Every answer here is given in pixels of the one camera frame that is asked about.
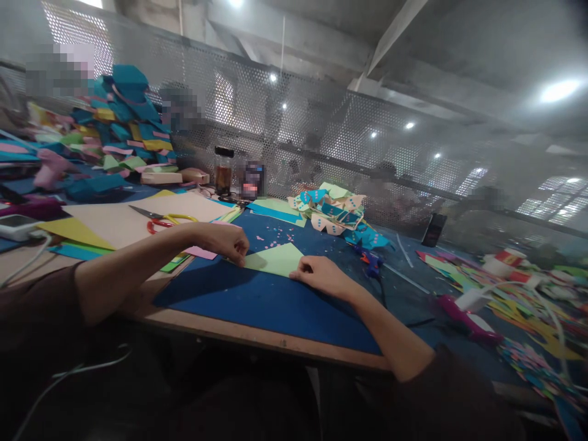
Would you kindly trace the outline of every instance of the red scissors handle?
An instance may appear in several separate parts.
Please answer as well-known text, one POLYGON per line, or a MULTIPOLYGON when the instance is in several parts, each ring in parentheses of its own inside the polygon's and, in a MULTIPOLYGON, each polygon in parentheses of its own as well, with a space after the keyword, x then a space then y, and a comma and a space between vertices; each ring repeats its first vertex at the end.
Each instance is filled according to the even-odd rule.
POLYGON ((157 231, 155 231, 155 228, 153 228, 153 224, 155 225, 159 225, 160 227, 173 227, 173 224, 170 224, 168 222, 163 222, 162 220, 159 219, 152 219, 149 222, 147 222, 147 231, 149 231, 151 234, 155 234, 157 233, 157 231))

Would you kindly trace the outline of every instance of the scissor blade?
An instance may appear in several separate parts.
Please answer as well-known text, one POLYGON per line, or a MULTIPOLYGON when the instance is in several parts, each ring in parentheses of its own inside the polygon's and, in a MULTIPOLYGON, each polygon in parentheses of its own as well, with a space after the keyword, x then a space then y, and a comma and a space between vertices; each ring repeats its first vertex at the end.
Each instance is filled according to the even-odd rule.
POLYGON ((145 210, 143 208, 135 207, 135 206, 132 206, 132 205, 129 205, 129 207, 131 207, 136 212, 141 213, 144 216, 147 216, 150 219, 161 219, 163 217, 160 214, 152 213, 152 212, 147 211, 147 210, 145 210))

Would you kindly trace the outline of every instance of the beige paper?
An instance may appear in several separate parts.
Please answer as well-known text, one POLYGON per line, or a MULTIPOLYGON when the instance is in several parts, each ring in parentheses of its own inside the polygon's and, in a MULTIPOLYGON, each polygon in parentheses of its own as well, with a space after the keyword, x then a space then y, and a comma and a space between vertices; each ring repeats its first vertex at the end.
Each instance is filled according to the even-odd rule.
MULTIPOLYGON (((194 193, 147 198, 118 204, 68 205, 64 210, 76 217, 115 249, 126 247, 150 236, 149 219, 129 205, 157 214, 185 214, 200 222, 211 222, 231 211, 227 207, 194 193)), ((190 222, 178 219, 179 222, 190 222)))

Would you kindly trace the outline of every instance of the glass jar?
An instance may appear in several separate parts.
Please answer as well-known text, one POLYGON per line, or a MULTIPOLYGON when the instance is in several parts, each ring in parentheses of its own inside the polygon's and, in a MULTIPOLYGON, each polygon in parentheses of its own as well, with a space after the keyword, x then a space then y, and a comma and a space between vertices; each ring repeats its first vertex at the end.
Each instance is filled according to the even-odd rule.
POLYGON ((231 182, 233 181, 233 158, 235 151, 225 147, 214 148, 216 174, 214 175, 214 186, 218 196, 229 196, 231 194, 231 182))

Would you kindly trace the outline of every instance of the blue glue gun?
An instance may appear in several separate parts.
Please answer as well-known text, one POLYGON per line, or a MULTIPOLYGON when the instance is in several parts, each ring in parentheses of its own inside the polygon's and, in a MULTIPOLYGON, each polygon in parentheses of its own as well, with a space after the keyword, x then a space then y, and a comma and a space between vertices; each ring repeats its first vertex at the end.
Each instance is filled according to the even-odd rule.
POLYGON ((378 279, 380 277, 380 266, 383 263, 382 258, 378 255, 360 247, 359 245, 353 245, 353 250, 357 254, 361 255, 361 261, 367 263, 366 275, 367 277, 373 277, 378 279))

